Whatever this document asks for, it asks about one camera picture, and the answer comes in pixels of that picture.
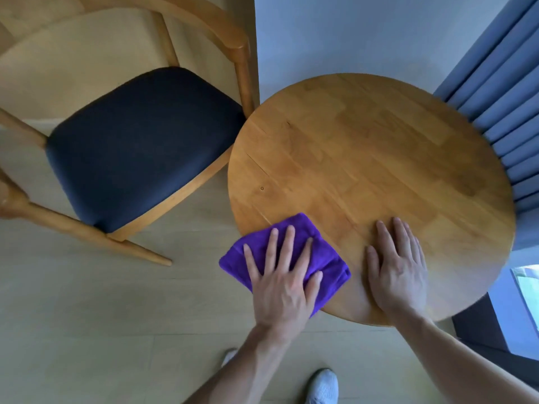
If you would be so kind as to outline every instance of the curtain fold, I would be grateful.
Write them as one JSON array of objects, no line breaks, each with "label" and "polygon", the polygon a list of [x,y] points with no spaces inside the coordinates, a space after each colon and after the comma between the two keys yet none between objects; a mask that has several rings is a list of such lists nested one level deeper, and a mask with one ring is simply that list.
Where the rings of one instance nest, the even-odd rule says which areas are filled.
[{"label": "curtain fold", "polygon": [[513,249],[539,245],[539,0],[509,0],[435,96],[491,143],[513,186]]}]

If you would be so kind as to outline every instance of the foot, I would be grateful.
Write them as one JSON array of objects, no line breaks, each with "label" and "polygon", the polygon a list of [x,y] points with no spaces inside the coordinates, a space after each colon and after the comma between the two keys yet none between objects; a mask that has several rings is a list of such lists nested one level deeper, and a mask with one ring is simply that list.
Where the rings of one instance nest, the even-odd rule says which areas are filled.
[{"label": "foot", "polygon": [[236,355],[238,352],[237,348],[231,348],[230,350],[227,350],[225,353],[225,358],[223,359],[223,363],[221,364],[221,368],[223,368],[232,358]]},{"label": "foot", "polygon": [[337,404],[338,399],[337,375],[328,368],[319,370],[309,384],[306,404]]}]

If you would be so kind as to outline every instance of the wooden chair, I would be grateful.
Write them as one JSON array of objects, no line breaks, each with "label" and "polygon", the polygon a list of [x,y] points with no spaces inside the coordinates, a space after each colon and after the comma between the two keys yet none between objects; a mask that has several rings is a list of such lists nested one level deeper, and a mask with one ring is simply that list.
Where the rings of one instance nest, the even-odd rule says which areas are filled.
[{"label": "wooden chair", "polygon": [[[20,7],[21,0],[0,0]],[[59,0],[39,19],[10,32],[0,18],[0,54],[45,25],[116,7],[150,10],[169,67],[142,74],[77,111],[50,137],[0,109],[0,124],[43,148],[80,218],[30,202],[0,169],[0,217],[25,218],[79,239],[163,265],[170,259],[127,241],[229,161],[232,144],[253,112],[247,35],[206,0]],[[179,66],[163,14],[197,27],[236,67],[241,106]]]}]

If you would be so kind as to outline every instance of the round wooden table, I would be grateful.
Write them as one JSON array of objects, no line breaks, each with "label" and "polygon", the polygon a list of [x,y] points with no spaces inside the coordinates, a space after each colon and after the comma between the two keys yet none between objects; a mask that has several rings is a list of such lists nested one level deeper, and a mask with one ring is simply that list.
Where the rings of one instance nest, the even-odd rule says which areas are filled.
[{"label": "round wooden table", "polygon": [[333,74],[276,93],[249,117],[229,163],[242,235],[304,212],[352,278],[325,312],[388,325],[370,293],[365,247],[399,216],[428,265],[428,314],[481,298],[513,244],[511,186],[488,142],[453,108],[394,79]]}]

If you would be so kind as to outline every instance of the towel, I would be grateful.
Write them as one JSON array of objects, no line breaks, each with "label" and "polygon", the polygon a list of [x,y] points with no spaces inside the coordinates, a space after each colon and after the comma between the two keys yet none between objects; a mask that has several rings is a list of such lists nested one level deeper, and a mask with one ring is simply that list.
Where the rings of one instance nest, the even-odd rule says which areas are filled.
[{"label": "towel", "polygon": [[245,256],[243,253],[243,244],[249,245],[253,252],[254,261],[257,264],[260,274],[264,273],[264,264],[266,261],[266,248],[269,241],[269,233],[273,228],[279,230],[279,240],[277,242],[277,255],[279,255],[282,243],[285,240],[286,227],[293,225],[296,229],[294,238],[294,249],[292,251],[292,261],[290,269],[293,269],[298,260],[305,243],[309,237],[313,237],[313,247],[309,261],[309,267],[305,275],[303,287],[306,286],[309,278],[316,272],[324,272],[322,282],[320,283],[320,291],[316,298],[314,310],[311,316],[318,312],[326,302],[350,279],[350,270],[333,247],[328,244],[316,229],[311,220],[303,213],[296,214],[293,217],[287,218],[271,227],[246,235],[236,241],[232,248],[219,260],[219,266],[238,279],[251,292],[251,278],[247,271]]}]

